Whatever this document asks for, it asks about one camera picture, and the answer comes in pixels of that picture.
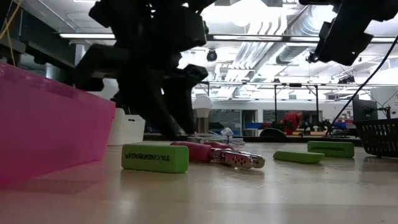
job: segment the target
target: computer monitor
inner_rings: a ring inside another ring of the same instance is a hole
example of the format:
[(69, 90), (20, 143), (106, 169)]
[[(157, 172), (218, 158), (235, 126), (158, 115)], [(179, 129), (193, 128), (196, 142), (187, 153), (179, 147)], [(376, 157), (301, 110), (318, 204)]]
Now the computer monitor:
[(378, 119), (377, 103), (372, 100), (360, 100), (359, 96), (353, 99), (354, 121)]

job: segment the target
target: pink plastic bin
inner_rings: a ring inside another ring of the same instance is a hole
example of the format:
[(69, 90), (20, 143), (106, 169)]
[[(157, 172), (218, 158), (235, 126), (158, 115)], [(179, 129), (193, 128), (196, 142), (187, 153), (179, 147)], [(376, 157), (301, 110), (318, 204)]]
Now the pink plastic bin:
[(115, 105), (0, 63), (0, 184), (104, 157)]

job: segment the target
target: green eraser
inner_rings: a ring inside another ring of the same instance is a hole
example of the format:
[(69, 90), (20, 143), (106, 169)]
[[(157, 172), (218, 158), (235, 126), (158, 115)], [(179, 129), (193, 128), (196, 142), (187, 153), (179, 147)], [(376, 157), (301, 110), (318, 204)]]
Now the green eraser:
[(182, 173), (188, 163), (187, 146), (125, 144), (122, 148), (123, 169)]
[(352, 142), (309, 141), (308, 152), (324, 153), (327, 157), (354, 157), (354, 144)]
[(316, 164), (319, 163), (324, 156), (325, 155), (322, 153), (280, 150), (275, 152), (274, 159), (290, 162), (301, 162), (306, 164)]

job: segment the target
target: security camera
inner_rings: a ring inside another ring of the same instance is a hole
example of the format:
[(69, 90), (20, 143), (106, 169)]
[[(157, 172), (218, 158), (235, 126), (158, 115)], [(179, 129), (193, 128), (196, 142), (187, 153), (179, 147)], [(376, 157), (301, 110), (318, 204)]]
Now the security camera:
[(217, 60), (216, 50), (209, 50), (209, 52), (207, 53), (207, 61), (215, 62), (216, 60)]

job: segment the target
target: ceiling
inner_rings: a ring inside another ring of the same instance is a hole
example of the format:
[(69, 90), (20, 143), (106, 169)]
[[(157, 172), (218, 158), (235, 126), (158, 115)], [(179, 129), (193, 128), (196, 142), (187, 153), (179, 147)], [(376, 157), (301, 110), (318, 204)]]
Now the ceiling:
[[(212, 4), (202, 12), (211, 34), (317, 35), (322, 22), (333, 18), (328, 6), (304, 8), (294, 3), (297, 1), (284, 1), (293, 3), (283, 4), (283, 7), (267, 7), (261, 0), (234, 2), (230, 6)], [(28, 0), (23, 2), (22, 7), (58, 32), (110, 33), (109, 29), (101, 27), (88, 16), (93, 4), (90, 0)], [(398, 17), (384, 23), (373, 21), (367, 32), (395, 36), (398, 33)], [(101, 40), (100, 43), (113, 44), (114, 41)], [(355, 76), (357, 83), (361, 83), (389, 47), (372, 44), (353, 66), (343, 67), (334, 62), (308, 64), (305, 57), (310, 49), (315, 48), (313, 44), (208, 42), (203, 47), (183, 52), (180, 66), (193, 63), (206, 67), (210, 73), (207, 80), (211, 82), (269, 83), (278, 78), (281, 82), (337, 83), (340, 77), (349, 73)], [(216, 50), (217, 61), (207, 62), (209, 49)], [(392, 57), (397, 55), (398, 48), (395, 48)], [(389, 68), (394, 68), (394, 65), (391, 63)], [(376, 75), (373, 82), (385, 83), (383, 77)], [(204, 94), (205, 89), (196, 87), (193, 96)], [(253, 85), (249, 89), (245, 86), (212, 85), (210, 96), (255, 98), (257, 95), (269, 94), (260, 85)], [(290, 92), (282, 90), (281, 94)]]

